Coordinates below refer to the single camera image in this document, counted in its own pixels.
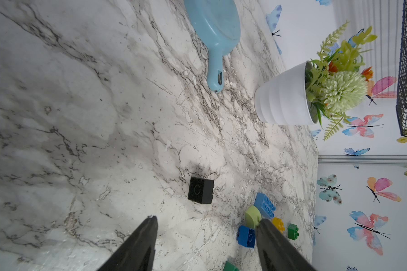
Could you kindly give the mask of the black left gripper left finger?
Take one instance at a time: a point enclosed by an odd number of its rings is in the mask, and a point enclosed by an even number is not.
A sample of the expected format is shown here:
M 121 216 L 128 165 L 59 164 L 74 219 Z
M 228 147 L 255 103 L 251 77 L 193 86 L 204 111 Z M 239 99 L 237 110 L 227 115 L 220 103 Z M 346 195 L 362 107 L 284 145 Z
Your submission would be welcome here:
M 98 271 L 152 271 L 157 231 L 157 217 L 149 216 Z

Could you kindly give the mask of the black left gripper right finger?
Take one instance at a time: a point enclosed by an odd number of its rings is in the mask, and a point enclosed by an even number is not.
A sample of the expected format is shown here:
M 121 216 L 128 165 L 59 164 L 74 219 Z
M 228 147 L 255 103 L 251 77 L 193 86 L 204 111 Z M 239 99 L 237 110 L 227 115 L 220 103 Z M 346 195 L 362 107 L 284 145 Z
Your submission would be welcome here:
M 315 271 L 268 219 L 256 228 L 256 243 L 263 271 Z

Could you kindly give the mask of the green lego base brick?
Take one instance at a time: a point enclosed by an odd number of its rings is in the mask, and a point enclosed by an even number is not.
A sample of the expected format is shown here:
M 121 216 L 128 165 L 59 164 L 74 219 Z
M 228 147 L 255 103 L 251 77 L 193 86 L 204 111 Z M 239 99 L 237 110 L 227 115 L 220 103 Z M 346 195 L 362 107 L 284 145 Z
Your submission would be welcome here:
M 240 271 L 240 269 L 234 264 L 232 258 L 228 258 L 225 261 L 223 271 Z

